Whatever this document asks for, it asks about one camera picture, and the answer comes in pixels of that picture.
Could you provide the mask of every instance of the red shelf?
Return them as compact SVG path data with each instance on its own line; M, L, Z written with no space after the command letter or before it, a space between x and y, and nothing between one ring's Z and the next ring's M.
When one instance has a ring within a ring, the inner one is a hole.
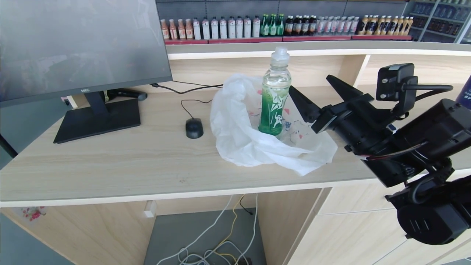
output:
M394 36L394 35L353 35L352 40L406 40L409 41L412 39L412 36Z
M209 40L209 44L216 44L216 43L252 43L252 42L282 42L282 41L283 41L283 37L260 37L260 38Z
M208 40L165 40L166 45L208 44Z
M283 41L348 41L350 36L285 36Z

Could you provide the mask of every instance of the clear plastic bottle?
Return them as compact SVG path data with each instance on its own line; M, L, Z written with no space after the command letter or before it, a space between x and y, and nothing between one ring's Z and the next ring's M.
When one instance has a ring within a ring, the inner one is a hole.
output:
M289 60L285 47L277 47L271 54L270 69L262 83L260 132L277 136L283 130L283 107L291 86L291 74L287 69Z

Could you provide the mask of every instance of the monitor base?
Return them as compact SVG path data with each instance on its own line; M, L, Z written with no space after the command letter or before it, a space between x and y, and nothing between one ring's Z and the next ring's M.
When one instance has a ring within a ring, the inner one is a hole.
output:
M54 143L64 143L141 124L137 99L103 105L106 105L108 111L100 114L95 114L92 107L67 111Z

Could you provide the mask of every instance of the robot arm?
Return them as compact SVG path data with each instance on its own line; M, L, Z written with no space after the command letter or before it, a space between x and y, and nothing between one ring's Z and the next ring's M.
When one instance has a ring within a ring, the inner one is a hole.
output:
M398 101L393 109L377 109L373 97L327 76L344 102L323 108L290 87L290 96L305 122L320 133L333 130L386 186L405 189L387 195L409 238L430 245L447 244L471 227L471 176L447 182L453 173L450 156L471 146L471 111L442 99L396 132L391 124L409 115L417 100L452 90L448 85L419 85L413 64L383 67L376 99ZM430 90L416 96L417 90ZM428 174L408 183L427 170Z

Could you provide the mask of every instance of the wooden desk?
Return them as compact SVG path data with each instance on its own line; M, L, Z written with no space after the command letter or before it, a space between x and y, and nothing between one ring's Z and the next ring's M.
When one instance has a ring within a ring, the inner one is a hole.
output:
M276 45L215 44L168 50L174 80L217 84L235 72L262 75ZM451 92L417 102L410 117L395 124L399 127L440 98L454 99L471 73L471 48L466 45L396 41L283 45L292 55L293 85L320 105L340 102L327 86L327 74L374 95L378 69L394 63L415 63L420 83L455 84ZM197 140L185 137L188 116L180 100L209 100L215 91L178 95L150 86L135 89L152 92L140 102L140 127L54 145L60 120L0 173L2 211L73 262L141 264L154 222L143 217L146 201L157 200L157 215L164 215L220 210L228 195L244 193L260 193L259 219L269 265L335 264L343 262L340 257L372 264L391 258L406 242L392 205L383 199L401 188L383 188L366 166L343 149L335 134L331 135L339 149L333 162L304 177L277 165L237 167L222 160L215 149L210 105L187 103L191 113L203 120L205 134ZM452 157L454 167L461 169L454 177L471 172L469 155L471 149ZM254 196L247 196L245 203L254 206ZM34 225L9 209L28 206L50 207ZM349 247L347 234L352 244L359 240L363 245ZM469 238L464 235L441 248L416 246L434 253L421 263L449 260L445 257Z

